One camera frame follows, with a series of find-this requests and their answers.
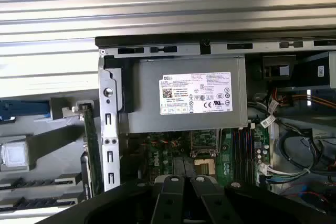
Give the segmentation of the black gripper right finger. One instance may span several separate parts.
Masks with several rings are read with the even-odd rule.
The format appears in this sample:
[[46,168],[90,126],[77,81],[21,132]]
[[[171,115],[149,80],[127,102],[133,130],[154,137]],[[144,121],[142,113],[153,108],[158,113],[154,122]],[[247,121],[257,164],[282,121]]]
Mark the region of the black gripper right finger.
[[333,217],[257,186],[233,181],[220,188],[214,178],[191,179],[211,223],[333,223]]

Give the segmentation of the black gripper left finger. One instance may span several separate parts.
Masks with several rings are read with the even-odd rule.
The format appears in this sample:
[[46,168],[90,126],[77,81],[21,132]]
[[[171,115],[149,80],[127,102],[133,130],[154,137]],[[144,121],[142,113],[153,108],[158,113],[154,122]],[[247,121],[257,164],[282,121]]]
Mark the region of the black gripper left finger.
[[182,223],[185,179],[136,179],[61,211],[42,223]]

